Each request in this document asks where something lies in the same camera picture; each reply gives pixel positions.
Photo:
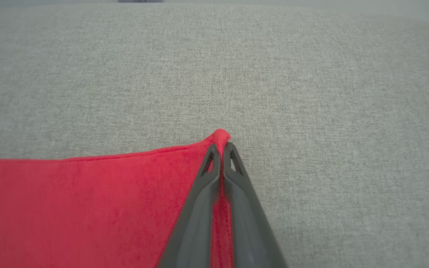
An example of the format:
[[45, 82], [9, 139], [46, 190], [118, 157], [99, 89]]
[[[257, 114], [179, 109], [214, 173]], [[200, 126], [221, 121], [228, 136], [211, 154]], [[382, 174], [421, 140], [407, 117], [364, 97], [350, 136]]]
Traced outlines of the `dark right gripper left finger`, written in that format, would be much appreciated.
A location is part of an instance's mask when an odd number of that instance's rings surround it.
[[204, 156], [157, 268], [210, 268], [213, 205], [219, 197], [221, 156], [211, 144]]

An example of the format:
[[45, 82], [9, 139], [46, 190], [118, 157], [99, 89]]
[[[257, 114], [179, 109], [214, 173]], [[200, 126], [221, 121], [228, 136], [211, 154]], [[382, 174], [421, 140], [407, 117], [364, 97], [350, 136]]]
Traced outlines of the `grey fabric sofa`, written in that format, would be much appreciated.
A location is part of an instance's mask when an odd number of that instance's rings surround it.
[[290, 267], [429, 268], [429, 24], [296, 7], [0, 7], [0, 158], [232, 136]]

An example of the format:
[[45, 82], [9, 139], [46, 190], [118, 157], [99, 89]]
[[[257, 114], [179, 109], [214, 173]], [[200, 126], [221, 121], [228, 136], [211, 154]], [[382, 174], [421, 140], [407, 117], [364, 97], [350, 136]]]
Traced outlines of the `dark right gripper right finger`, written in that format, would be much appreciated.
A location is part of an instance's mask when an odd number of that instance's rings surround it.
[[224, 147], [223, 176], [231, 207], [234, 268], [288, 268], [232, 142]]

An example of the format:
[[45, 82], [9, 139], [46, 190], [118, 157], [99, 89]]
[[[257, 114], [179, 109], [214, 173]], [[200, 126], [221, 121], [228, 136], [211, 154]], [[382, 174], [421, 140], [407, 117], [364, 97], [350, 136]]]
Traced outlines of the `red t-shirt white striped sleeves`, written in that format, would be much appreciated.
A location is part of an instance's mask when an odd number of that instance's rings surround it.
[[155, 268], [211, 145], [0, 159], [0, 268]]

